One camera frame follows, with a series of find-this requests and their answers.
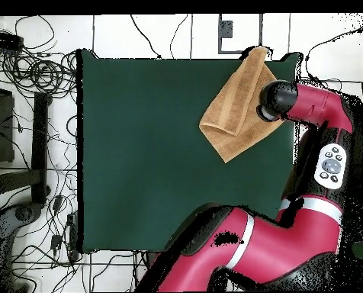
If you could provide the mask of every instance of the white tile floor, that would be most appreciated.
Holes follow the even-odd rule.
[[[135,21],[143,33],[150,39],[153,49],[165,59],[174,58],[237,58],[239,55],[219,55],[217,53],[217,14],[164,14],[164,15],[134,15]],[[16,21],[20,17],[1,17],[0,29],[14,32]],[[39,51],[48,53],[69,53],[77,48],[94,49],[99,57],[156,57],[149,48],[148,43],[133,26],[129,15],[101,15],[101,16],[44,16],[54,29],[55,37],[46,46],[39,47]],[[174,36],[177,26],[185,19],[178,29],[178,33],[172,42],[172,52],[169,44]],[[259,15],[258,14],[224,14],[223,20],[233,20],[233,38],[224,40],[223,50],[244,50],[255,46],[259,41]],[[305,56],[308,50],[324,40],[328,40],[338,34],[350,31],[363,24],[363,14],[264,14],[262,42],[263,45],[274,50],[273,60],[279,60],[288,51],[302,52]],[[18,25],[18,34],[24,38],[26,47],[36,47],[48,41],[52,33],[47,23],[39,17],[24,19]],[[48,60],[59,62],[62,55],[52,55]],[[320,79],[339,78],[341,80],[353,81],[342,84],[342,91],[361,96],[361,85],[357,82],[363,81],[363,33],[343,37],[334,43],[328,43],[317,47],[310,54],[308,63],[309,71]],[[307,76],[304,63],[302,65],[302,76]],[[31,129],[32,111],[24,97],[13,85],[4,83],[7,81],[3,72],[0,72],[0,88],[13,91],[15,99],[15,112],[24,118],[18,118],[24,128]],[[337,82],[328,82],[332,89],[339,89]],[[59,139],[67,142],[62,143],[51,140],[49,143],[49,171],[47,181],[54,192],[62,190],[63,195],[71,195],[63,180],[67,169],[72,180],[72,189],[76,190],[75,164],[77,162],[75,139],[66,131],[66,122],[75,115],[76,106],[74,94],[65,98],[54,99],[49,108],[50,136],[59,134]],[[69,125],[69,129],[75,131],[75,121]],[[31,162],[31,131],[23,130],[19,133],[14,129],[14,142],[21,148],[26,160]],[[0,163],[0,174],[12,172],[14,169],[25,169],[25,163],[20,152],[15,147],[15,159],[12,163]],[[11,197],[9,192],[0,195],[0,207]],[[26,190],[14,196],[10,203],[22,201],[30,197],[30,191]],[[77,201],[72,198],[70,204],[59,215],[62,224],[58,224],[59,230],[63,229],[67,214],[77,208]],[[43,211],[40,219],[35,223],[24,227],[18,234],[14,243],[13,254],[19,254],[28,245],[40,246],[44,251],[50,248],[50,235],[48,232],[47,215]],[[42,258],[42,254],[29,248],[25,255],[20,257],[14,264],[17,274],[26,269],[24,275],[32,278],[37,283],[36,292],[52,292],[63,286],[56,284],[67,274],[67,269],[59,267],[50,269],[50,260]],[[63,288],[63,292],[85,292],[89,285],[93,287],[95,275],[104,270],[110,259],[115,256],[108,269],[95,279],[93,291],[122,291],[129,290],[133,285],[133,257],[132,252],[100,251],[90,256],[85,255],[78,263],[72,278]],[[60,262],[66,261],[64,249],[61,251]],[[144,266],[139,266],[138,277],[142,277]]]

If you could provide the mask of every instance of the towel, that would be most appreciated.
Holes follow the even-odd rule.
[[[211,102],[199,123],[225,163],[266,138],[282,120],[265,122],[256,113],[259,94],[276,80],[265,65],[267,50],[255,47]]]

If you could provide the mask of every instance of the cable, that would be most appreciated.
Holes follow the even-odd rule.
[[[23,280],[26,280],[26,281],[33,282],[35,286],[34,286],[34,290],[32,290],[31,293],[34,293],[35,290],[37,289],[37,283],[33,279],[25,278],[24,276],[17,275],[15,273],[12,273],[12,275],[15,276],[17,279],[23,279]]]
[[[81,277],[82,277],[82,287],[84,288],[84,292],[88,293],[86,288],[85,288],[85,283],[84,283],[84,266],[81,264]]]
[[[194,14],[191,14],[191,30],[190,30],[190,60],[192,60],[192,27],[194,26]]]
[[[320,45],[323,45],[325,43],[329,43],[329,42],[334,42],[336,40],[338,40],[340,37],[343,37],[343,36],[347,36],[347,35],[351,35],[351,34],[355,34],[355,33],[362,33],[363,32],[363,25],[353,31],[346,31],[345,33],[341,33],[337,36],[334,36],[333,38],[329,39],[329,40],[325,40],[321,43],[318,43],[317,45],[314,45],[308,52],[308,54],[306,55],[305,57],[305,69],[307,71],[307,75],[309,77],[309,80],[318,84],[318,85],[321,85],[322,87],[324,87],[325,89],[327,89],[327,87],[323,84],[323,82],[321,82],[316,76],[313,76],[311,73],[309,73],[309,70],[307,69],[307,62],[309,61],[309,58],[310,58],[310,52],[312,50],[314,50],[316,47],[320,46]]]
[[[89,289],[89,291],[91,292],[91,293],[93,293],[93,291],[95,290],[95,279],[98,277],[98,276],[100,276],[101,274],[103,274],[105,271],[106,271],[106,269],[108,269],[108,266],[111,264],[111,262],[112,262],[112,260],[115,258],[115,257],[131,257],[131,256],[133,256],[133,255],[119,255],[119,254],[117,254],[117,255],[113,255],[112,257],[111,257],[111,259],[108,261],[108,264],[105,266],[105,268],[100,272],[100,273],[98,273],[97,275],[95,275],[94,277],[93,277],[93,279],[92,279],[92,288],[90,288]],[[89,286],[91,287],[91,273],[89,273]]]
[[[172,40],[171,40],[171,43],[169,44],[169,50],[171,51],[171,55],[172,55],[172,58],[174,59],[174,57],[173,57],[173,52],[172,52],[172,43],[173,43],[173,40],[175,39],[175,36],[176,36],[176,33],[178,32],[178,29],[179,29],[179,27],[185,22],[185,20],[187,19],[187,17],[188,17],[188,15],[189,14],[187,14],[186,16],[185,16],[185,18],[181,21],[181,23],[178,25],[178,27],[176,28],[176,31],[175,31],[175,33],[173,34],[173,38],[172,38]]]
[[[150,40],[148,39],[148,37],[145,36],[145,34],[138,28],[134,18],[133,18],[133,15],[131,14],[130,15],[130,18],[134,24],[134,26],[136,27],[136,29],[140,32],[141,35],[143,35],[143,37],[147,40],[147,42],[149,43],[149,46],[150,46],[150,49],[152,50],[152,52],[154,52],[155,55],[157,55],[157,58],[158,59],[161,59],[161,55],[159,55],[152,47],[152,43],[150,43]]]
[[[92,277],[92,254],[89,254],[89,291],[93,292],[93,288],[91,288],[92,286],[91,277]]]
[[[69,133],[70,136],[77,138],[76,135],[73,135],[70,130],[69,130],[69,122],[72,121],[74,118],[77,119],[77,114],[75,114],[74,116],[72,116],[71,118],[68,119],[68,121],[66,122],[66,131]]]

